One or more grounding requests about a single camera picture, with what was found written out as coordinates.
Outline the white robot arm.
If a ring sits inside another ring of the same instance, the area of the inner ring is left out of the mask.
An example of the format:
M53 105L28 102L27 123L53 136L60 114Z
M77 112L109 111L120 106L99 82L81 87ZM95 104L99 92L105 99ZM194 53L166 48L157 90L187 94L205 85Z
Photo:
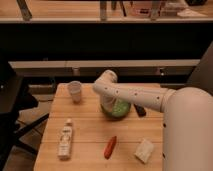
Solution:
M122 99L163 113L162 171L213 171L213 96L184 87L178 90L120 84L104 71L93 90L105 101Z

